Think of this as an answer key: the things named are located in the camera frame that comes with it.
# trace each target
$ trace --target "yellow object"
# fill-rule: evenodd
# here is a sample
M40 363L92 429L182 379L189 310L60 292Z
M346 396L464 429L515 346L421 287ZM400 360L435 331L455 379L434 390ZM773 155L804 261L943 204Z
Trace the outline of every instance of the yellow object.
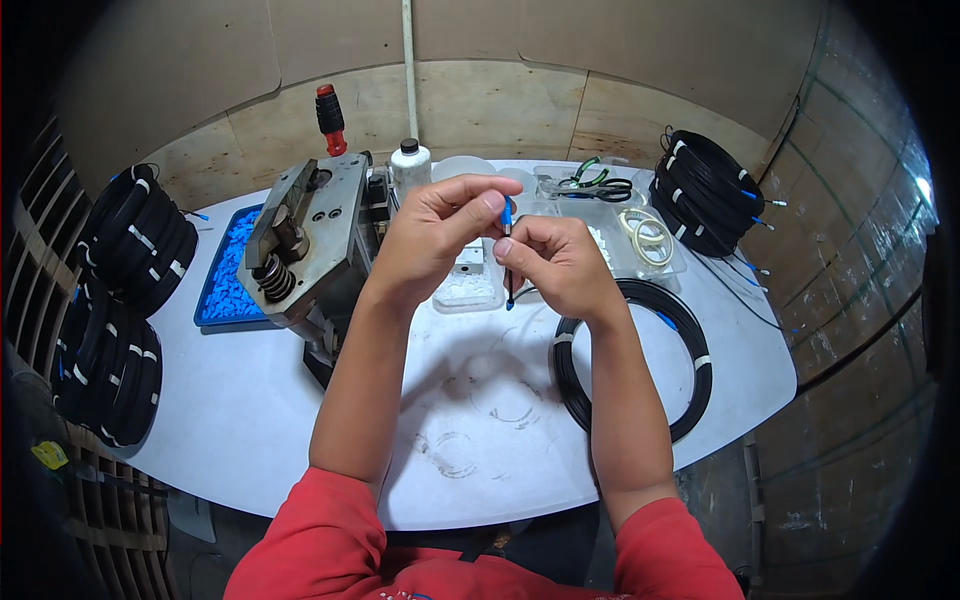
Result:
M50 470L57 470L70 462L66 452L56 442L41 442L30 448L30 451Z

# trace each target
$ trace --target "blue plastic tray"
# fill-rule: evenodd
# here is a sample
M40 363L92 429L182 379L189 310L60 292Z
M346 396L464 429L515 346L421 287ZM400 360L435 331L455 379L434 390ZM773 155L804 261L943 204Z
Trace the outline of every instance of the blue plastic tray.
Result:
M193 314L193 323L204 332L272 326L236 274L261 208L263 204L241 208L230 218Z

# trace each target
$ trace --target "hand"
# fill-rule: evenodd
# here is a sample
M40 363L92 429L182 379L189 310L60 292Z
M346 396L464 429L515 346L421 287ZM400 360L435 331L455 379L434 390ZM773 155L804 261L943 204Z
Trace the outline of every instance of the hand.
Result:
M444 281L466 244L480 236L503 237L504 194L522 191L519 181L484 175L412 189L390 223L364 296L412 316Z
M509 238L493 245L496 261L537 286L555 311L590 325L627 307L596 242L580 219L521 217ZM508 285L504 274L504 286Z

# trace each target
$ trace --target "white bottle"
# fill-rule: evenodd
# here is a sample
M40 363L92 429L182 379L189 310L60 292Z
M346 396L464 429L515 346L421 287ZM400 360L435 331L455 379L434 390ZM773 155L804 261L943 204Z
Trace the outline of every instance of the white bottle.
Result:
M394 168L394 187L397 205L403 204L410 188L430 182L430 151L413 138L400 142L400 148L390 156Z

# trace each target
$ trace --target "white table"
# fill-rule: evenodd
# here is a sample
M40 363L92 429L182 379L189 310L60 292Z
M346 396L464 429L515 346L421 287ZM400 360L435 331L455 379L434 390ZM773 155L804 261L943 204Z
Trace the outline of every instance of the white table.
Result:
M495 161L528 170L543 161ZM134 467L212 502L274 516L307 467L323 393L288 330L203 335L193 313L232 214L267 191L203 210L200 244L180 287L150 319L163 346L163 390L145 441L121 451ZM674 444L683 468L736 440L784 406L796 388L780 333L762 323L686 250L679 292L707 336L713 390L701 421ZM717 268L760 315L766 299ZM689 401L690 358L680 336L633 307L667 416ZM429 300L410 333L399 428L379 514L390 530L503 522L598 498L586 434L560 403L548 354L559 317L537 294L516 308L445 315ZM589 384L589 332L574 361Z

